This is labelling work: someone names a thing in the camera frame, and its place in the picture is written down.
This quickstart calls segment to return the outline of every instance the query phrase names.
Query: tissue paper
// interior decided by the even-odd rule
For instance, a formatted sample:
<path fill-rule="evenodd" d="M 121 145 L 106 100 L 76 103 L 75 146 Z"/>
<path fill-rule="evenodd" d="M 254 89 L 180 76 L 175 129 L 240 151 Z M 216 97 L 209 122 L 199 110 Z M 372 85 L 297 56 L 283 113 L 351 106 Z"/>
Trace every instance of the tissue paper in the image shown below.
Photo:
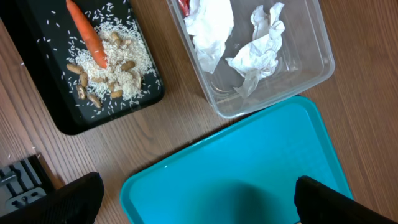
<path fill-rule="evenodd" d="M 191 0 L 184 20 L 202 70 L 214 73 L 234 27 L 230 0 Z"/>
<path fill-rule="evenodd" d="M 235 56 L 226 58 L 228 65 L 244 77 L 243 85 L 235 90 L 248 97 L 257 87 L 259 80 L 272 75 L 277 66 L 277 53 L 282 47 L 282 33 L 285 25 L 279 20 L 284 4 L 277 3 L 270 9 L 269 21 L 259 6 L 251 16 L 254 25 L 253 41 L 245 45 Z"/>

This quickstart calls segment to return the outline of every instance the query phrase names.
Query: teal tray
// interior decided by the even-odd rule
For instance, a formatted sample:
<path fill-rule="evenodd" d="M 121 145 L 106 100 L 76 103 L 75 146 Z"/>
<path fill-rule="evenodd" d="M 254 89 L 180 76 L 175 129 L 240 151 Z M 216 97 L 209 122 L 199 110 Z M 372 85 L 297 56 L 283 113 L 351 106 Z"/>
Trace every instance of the teal tray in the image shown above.
<path fill-rule="evenodd" d="M 121 205 L 135 224 L 293 224 L 302 175 L 353 198 L 317 107 L 295 96 L 132 176 Z"/>

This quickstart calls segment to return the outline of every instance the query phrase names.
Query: black tray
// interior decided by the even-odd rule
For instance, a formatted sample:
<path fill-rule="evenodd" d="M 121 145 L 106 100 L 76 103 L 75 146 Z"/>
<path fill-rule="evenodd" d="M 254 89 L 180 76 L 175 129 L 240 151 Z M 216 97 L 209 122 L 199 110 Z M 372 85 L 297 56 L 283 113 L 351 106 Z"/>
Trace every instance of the black tray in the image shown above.
<path fill-rule="evenodd" d="M 109 2 L 113 4 L 113 8 L 110 9 L 111 12 L 107 11 L 107 3 Z M 117 18 L 122 19 L 125 26 L 131 27 L 127 24 L 127 21 L 135 21 L 138 26 L 129 0 L 75 0 L 75 3 L 83 12 L 91 11 L 90 22 L 93 26 L 100 24 L 100 20 L 92 20 L 94 11 L 97 9 L 107 14 L 114 14 Z M 141 88 L 144 91 L 144 96 L 134 99 L 132 106 L 130 106 L 129 101 L 123 101 L 121 98 L 113 99 L 112 107 L 110 107 L 110 97 L 108 96 L 103 101 L 104 111 L 97 115 L 99 109 L 91 105 L 89 100 L 79 100 L 75 85 L 72 85 L 72 90 L 68 84 L 68 82 L 73 83 L 75 80 L 78 83 L 78 75 L 69 72 L 66 68 L 66 64 L 69 63 L 66 60 L 69 57 L 68 41 L 71 41 L 70 35 L 79 40 L 81 40 L 81 37 L 69 15 L 65 1 L 0 0 L 0 17 L 54 123 L 65 134 L 81 133 L 115 118 L 153 105 L 164 96 L 163 81 L 152 59 L 155 72 L 144 75 Z M 138 31 L 145 43 L 139 26 Z M 81 44 L 79 40 L 74 40 L 75 46 L 86 49 L 85 45 Z"/>

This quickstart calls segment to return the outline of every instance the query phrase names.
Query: plastic bin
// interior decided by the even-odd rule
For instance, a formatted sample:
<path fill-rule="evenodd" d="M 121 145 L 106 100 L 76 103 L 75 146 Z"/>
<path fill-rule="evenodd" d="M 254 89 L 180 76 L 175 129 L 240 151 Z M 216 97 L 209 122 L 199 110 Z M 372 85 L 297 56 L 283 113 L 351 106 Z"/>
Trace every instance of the plastic bin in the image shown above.
<path fill-rule="evenodd" d="M 325 81 L 335 69 L 318 0 L 231 0 L 234 28 L 214 74 L 201 69 L 178 0 L 168 2 L 207 100 L 224 118 L 251 113 L 297 95 Z M 252 41 L 253 10 L 263 4 L 269 14 L 270 7 L 277 2 L 285 4 L 280 19 L 286 26 L 278 56 L 279 67 L 275 74 L 260 80 L 254 93 L 242 98 L 234 87 L 241 86 L 244 78 L 228 66 L 225 58 L 235 57 L 241 47 Z"/>

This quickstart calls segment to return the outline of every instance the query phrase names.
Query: orange carrot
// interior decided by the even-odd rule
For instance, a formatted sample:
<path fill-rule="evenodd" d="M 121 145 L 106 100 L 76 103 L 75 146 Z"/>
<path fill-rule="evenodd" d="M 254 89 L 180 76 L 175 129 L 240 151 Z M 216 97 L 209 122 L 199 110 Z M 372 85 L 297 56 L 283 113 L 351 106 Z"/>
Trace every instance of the orange carrot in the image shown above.
<path fill-rule="evenodd" d="M 86 43 L 87 49 L 93 56 L 94 61 L 101 68 L 106 68 L 106 54 L 104 52 L 101 38 L 95 32 L 94 28 L 88 22 L 88 19 L 81 12 L 79 7 L 72 0 L 66 1 L 69 13 L 79 30 L 81 38 L 83 38 L 83 41 Z"/>

